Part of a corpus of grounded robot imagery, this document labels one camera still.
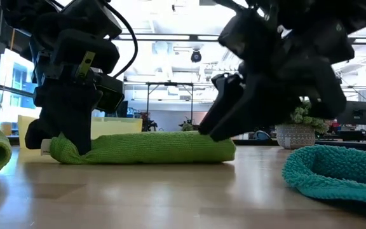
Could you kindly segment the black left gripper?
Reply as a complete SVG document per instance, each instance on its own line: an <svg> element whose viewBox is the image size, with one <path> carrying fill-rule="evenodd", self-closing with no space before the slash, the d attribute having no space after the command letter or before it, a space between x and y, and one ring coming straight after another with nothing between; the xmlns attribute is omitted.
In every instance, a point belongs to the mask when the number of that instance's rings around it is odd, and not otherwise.
<svg viewBox="0 0 366 229"><path fill-rule="evenodd" d="M118 49L111 41L75 29L59 32L51 48L38 42L38 38L32 38L33 82L37 83L35 106L44 106L51 86L82 90L56 92L53 117L57 127L45 119L32 121L25 135L25 146L40 149L43 139L63 134L79 155L85 155L92 147L92 110L120 105L120 81L109 76L119 60Z"/></svg>

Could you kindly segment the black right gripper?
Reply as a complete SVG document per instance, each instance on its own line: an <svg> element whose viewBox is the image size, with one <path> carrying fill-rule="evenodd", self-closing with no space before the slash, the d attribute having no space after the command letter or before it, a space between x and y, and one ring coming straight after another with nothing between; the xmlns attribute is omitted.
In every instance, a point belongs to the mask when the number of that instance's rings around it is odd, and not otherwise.
<svg viewBox="0 0 366 229"><path fill-rule="evenodd" d="M281 124L301 97L310 99L309 115L331 119L346 107L346 97L332 64L351 59L354 51L343 24L325 19L292 31L285 38L270 32L253 36L239 74L222 73L211 81L218 95L198 131L216 142Z"/></svg>

